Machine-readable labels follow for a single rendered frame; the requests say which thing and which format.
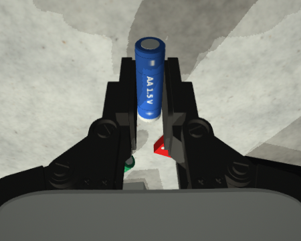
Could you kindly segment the blue aa battery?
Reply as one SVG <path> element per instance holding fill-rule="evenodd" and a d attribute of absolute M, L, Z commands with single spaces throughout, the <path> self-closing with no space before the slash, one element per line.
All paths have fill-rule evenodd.
<path fill-rule="evenodd" d="M 135 43 L 138 117 L 155 122 L 161 117 L 165 43 L 156 37 L 144 37 Z"/>

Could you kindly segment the green aa battery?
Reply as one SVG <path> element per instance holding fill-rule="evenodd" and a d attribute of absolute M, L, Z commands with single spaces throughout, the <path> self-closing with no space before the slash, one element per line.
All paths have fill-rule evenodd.
<path fill-rule="evenodd" d="M 135 160 L 134 157 L 131 156 L 127 161 L 125 161 L 125 168 L 124 168 L 124 172 L 132 169 L 135 165 Z"/>

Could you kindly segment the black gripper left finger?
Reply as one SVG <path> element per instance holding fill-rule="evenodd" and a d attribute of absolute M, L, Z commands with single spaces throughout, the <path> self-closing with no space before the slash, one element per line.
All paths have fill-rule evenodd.
<path fill-rule="evenodd" d="M 88 136 L 46 167 L 2 177 L 0 206 L 35 191 L 122 189 L 125 161 L 136 150 L 136 128 L 136 61 L 122 58 L 119 83 L 107 83 L 102 118 L 90 125 Z"/>

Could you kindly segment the red usb stick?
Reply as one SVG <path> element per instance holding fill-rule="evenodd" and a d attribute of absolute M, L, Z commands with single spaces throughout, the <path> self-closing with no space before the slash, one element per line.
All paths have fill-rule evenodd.
<path fill-rule="evenodd" d="M 159 155 L 164 155 L 166 157 L 170 157 L 168 155 L 168 150 L 164 150 L 163 136 L 154 144 L 154 153 L 157 153 Z"/>

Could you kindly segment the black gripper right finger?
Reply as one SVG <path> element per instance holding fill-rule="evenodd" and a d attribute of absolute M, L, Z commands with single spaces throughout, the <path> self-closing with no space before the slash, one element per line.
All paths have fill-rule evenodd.
<path fill-rule="evenodd" d="M 269 189 L 301 202 L 300 176 L 253 165 L 214 135 L 198 115 L 193 83 L 181 81 L 178 58 L 165 60 L 162 116 L 164 150 L 176 161 L 179 189 Z"/>

